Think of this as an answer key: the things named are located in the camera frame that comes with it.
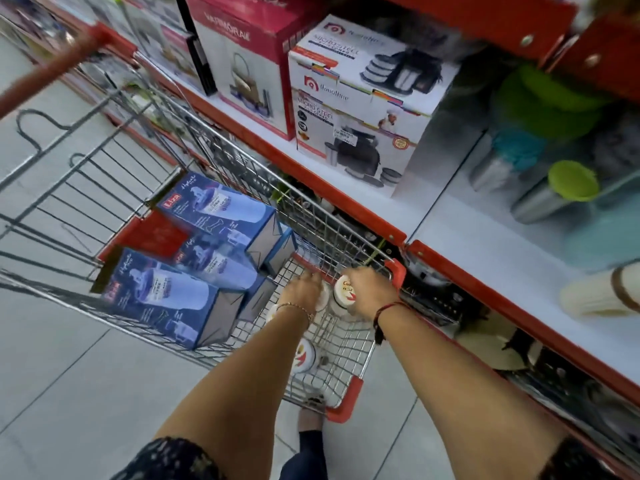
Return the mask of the person's right hand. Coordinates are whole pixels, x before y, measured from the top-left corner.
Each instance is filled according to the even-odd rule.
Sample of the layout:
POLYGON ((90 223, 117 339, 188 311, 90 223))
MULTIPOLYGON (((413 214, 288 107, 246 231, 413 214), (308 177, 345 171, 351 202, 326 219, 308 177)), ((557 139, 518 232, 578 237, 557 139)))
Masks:
POLYGON ((399 293, 392 282, 372 269, 372 287, 366 294, 356 295, 356 303, 349 309, 349 314, 372 322, 376 313, 399 301, 399 293))

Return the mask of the person's right forearm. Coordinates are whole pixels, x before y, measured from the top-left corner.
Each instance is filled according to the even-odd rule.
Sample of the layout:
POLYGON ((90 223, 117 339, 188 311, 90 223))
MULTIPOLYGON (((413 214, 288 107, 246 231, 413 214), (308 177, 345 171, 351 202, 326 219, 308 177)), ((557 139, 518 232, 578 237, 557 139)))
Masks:
POLYGON ((566 433, 399 302, 373 320, 432 419, 455 480, 541 480, 566 433))

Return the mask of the person's left forearm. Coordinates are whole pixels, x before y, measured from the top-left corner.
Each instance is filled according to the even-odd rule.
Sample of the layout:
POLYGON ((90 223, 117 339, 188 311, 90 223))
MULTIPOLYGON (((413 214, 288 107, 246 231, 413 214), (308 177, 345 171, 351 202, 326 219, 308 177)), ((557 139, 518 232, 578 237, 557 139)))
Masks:
POLYGON ((269 480, 276 415, 308 325, 303 311, 279 306, 263 329, 185 396, 155 438, 199 445, 228 480, 269 480))

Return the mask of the small blue box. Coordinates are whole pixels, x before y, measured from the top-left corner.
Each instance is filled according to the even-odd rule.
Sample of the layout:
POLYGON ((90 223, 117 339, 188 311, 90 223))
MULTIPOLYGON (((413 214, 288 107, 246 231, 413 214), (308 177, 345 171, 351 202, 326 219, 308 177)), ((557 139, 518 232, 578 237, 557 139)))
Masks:
POLYGON ((281 231, 281 236, 261 265, 263 272, 274 279, 298 247, 295 234, 289 226, 281 225, 281 231))

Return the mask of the dark appliance on lower shelf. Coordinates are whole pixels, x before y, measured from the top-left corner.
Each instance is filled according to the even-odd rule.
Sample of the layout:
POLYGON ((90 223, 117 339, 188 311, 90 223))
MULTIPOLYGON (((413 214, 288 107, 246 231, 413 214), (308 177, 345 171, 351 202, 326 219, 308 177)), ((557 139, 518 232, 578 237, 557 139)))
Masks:
POLYGON ((439 327, 461 326, 478 318, 483 304, 411 253, 402 254, 406 276, 401 298, 439 327))

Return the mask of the red edged white store shelf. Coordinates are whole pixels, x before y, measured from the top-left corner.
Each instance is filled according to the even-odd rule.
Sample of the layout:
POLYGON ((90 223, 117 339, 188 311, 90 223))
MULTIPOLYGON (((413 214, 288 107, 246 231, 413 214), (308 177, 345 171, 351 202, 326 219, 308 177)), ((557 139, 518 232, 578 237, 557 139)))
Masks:
MULTIPOLYGON (((0 34, 0 92, 20 79, 37 63, 11 40, 0 34)), ((139 68, 106 52, 88 63, 84 75, 60 78, 28 101, 28 108, 48 113, 59 121, 73 112, 84 113, 96 99, 97 85, 105 85, 102 71, 111 78, 123 76, 127 66, 144 72, 172 99, 185 103, 203 120, 225 132, 256 159, 275 166, 299 190, 322 209, 361 232, 384 256, 401 261, 411 253, 482 302, 509 319, 519 329, 517 345, 531 345, 546 359, 553 350, 563 357, 557 363, 571 367, 551 369, 559 382, 577 378, 574 369, 590 380, 573 390, 564 403, 543 399, 540 380, 528 385, 523 373, 514 381, 557 413, 574 421, 580 431, 612 460, 615 473, 640 480, 640 447, 622 441, 613 426, 595 413, 596 399, 604 400, 605 388, 634 406, 609 406, 604 412, 630 414, 640 411, 640 315, 581 317, 564 312, 560 291, 588 274, 640 260, 626 252, 640 244, 640 168, 629 177, 604 186, 604 195, 590 203, 573 203, 548 218, 523 225, 510 214, 518 197, 542 180, 557 160, 588 163, 587 141, 558 142, 543 155, 540 165, 510 181, 494 193, 477 193, 469 176, 491 149, 491 137, 501 129, 493 110, 493 87, 465 92, 460 77, 432 116, 404 175, 391 196, 363 184, 350 183, 286 141, 227 104, 217 94, 205 96, 187 82, 153 63, 137 47, 139 68)), ((18 135, 15 121, 0 122, 0 177, 5 176, 33 152, 18 135)))

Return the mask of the flat red box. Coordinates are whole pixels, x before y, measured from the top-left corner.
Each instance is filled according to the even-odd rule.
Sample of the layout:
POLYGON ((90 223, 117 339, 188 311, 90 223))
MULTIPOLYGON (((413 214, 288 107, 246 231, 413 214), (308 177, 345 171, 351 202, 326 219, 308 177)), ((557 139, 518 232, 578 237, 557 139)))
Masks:
POLYGON ((171 259, 189 238, 188 232, 153 209, 144 217, 130 218, 98 252, 97 259, 104 262, 117 246, 171 259))

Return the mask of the white lunch box set carton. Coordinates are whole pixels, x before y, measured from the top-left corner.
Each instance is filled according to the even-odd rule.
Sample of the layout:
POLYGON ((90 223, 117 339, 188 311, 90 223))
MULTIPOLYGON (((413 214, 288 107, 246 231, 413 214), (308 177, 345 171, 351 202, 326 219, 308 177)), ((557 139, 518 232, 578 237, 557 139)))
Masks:
POLYGON ((391 196, 459 71, 327 15, 289 51, 297 149, 391 196))

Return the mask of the person's leg in dark trousers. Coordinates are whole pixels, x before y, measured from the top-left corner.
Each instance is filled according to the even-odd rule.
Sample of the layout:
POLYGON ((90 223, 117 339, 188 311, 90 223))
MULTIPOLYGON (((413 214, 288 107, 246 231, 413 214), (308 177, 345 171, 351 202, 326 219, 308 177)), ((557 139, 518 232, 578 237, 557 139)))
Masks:
POLYGON ((320 429, 299 432, 300 451, 282 467, 279 480, 329 480, 320 429))

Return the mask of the steel bottle with green lid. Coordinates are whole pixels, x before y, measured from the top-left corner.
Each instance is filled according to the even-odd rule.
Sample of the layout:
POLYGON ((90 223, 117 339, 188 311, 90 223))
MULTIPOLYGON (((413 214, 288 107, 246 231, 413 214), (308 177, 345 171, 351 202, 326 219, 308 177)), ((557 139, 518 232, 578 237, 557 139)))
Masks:
POLYGON ((548 218, 573 203, 589 202, 601 192, 596 173, 578 161, 557 161, 547 176, 511 207, 517 222, 528 225, 548 218))

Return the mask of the dark patterned sleeve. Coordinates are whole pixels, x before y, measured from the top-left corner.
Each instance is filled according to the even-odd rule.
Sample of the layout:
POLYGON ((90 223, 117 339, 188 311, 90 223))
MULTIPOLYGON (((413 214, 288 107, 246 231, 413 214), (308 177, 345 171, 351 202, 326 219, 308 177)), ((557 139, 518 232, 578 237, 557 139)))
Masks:
POLYGON ((163 437, 146 444, 109 480, 227 480, 199 445, 163 437))

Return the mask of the white ribbed container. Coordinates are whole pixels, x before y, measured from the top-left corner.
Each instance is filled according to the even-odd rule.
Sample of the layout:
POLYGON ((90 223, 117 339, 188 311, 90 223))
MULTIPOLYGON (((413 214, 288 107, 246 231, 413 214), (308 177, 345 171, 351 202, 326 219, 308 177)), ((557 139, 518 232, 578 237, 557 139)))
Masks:
POLYGON ((640 315, 640 260, 568 284, 559 304, 576 318, 640 315))

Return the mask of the red and white appliance carton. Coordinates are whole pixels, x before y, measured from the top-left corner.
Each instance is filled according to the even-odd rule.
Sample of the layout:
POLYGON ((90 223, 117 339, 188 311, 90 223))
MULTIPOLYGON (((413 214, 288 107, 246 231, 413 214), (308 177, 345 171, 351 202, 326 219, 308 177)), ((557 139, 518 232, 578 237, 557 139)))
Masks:
POLYGON ((327 13, 326 0, 186 0, 221 99, 294 138, 288 53, 327 13))

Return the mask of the large green lidded container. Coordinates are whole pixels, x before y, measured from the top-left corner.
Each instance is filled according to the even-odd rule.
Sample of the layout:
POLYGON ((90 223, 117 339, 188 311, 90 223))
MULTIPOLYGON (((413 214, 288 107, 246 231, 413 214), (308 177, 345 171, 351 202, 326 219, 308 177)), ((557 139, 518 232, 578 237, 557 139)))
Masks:
POLYGON ((571 80, 521 64, 493 96, 502 125, 546 140, 571 141, 596 127, 614 98, 571 80))

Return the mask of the cookware carton with black edge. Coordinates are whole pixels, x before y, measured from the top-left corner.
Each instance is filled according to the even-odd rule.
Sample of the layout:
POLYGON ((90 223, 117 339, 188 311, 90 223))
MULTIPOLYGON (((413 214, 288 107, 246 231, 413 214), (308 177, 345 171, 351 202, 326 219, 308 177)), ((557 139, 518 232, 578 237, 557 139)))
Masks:
POLYGON ((149 60, 201 94, 215 94, 211 67, 187 0, 122 1, 130 26, 149 60))

